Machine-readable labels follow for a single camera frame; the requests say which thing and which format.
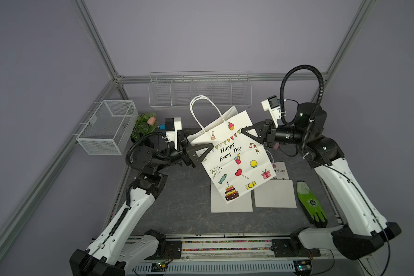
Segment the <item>large white party paper bag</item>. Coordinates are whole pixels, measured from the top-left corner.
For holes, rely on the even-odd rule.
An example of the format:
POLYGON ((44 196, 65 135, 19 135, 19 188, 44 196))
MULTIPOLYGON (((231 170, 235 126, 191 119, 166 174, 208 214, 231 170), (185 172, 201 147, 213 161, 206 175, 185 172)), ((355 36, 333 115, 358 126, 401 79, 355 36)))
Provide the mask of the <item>large white party paper bag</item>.
POLYGON ((293 181, 289 178, 284 162, 274 162, 273 155, 266 150, 276 176, 254 191, 257 208, 297 208, 293 181))

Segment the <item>small white party paper bag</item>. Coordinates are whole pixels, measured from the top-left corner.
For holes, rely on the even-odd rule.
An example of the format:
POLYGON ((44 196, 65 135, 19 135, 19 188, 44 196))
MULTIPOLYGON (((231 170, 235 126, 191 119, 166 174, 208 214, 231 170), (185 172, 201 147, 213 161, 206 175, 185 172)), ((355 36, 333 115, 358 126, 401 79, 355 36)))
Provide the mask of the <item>small white party paper bag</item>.
POLYGON ((251 193, 240 195, 236 200, 226 202, 224 194, 220 193, 216 186, 211 183, 210 194, 212 213, 241 213, 253 211, 251 193))

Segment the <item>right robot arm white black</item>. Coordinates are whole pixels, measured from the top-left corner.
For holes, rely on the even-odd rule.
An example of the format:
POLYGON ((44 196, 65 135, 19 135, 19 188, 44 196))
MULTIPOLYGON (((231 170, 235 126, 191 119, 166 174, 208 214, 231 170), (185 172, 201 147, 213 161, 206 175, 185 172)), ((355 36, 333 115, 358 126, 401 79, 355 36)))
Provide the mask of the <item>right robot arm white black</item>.
POLYGON ((284 76, 279 96, 262 101, 270 119, 245 127, 243 134, 265 147, 276 143, 294 144, 298 154, 314 169, 326 186, 342 214, 343 225, 327 227, 323 219, 315 217, 314 228, 301 228, 291 234, 291 241, 307 249, 337 250, 345 258, 358 260, 376 252, 402 233, 395 222, 387 221, 369 200, 351 172, 343 151, 335 140, 323 135, 326 112, 321 107, 324 78, 312 65, 299 65, 284 76), (297 106, 292 121, 285 119, 285 86, 297 71, 308 70, 318 81, 315 102, 297 106))

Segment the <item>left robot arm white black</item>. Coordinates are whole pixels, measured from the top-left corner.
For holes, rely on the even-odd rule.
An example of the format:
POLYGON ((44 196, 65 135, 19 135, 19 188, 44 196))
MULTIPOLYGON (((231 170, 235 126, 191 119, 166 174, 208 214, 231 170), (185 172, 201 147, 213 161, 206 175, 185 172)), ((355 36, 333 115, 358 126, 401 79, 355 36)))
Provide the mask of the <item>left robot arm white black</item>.
POLYGON ((214 148, 211 143, 192 146, 184 133, 176 134, 177 140, 171 141, 163 132, 148 133, 129 149, 125 162, 138 174, 126 186, 123 206, 101 235, 70 257, 73 275, 125 276, 145 259, 165 254, 166 237, 158 231, 145 232, 129 248, 125 244, 164 189, 168 176, 161 170, 180 163, 197 167, 214 148))

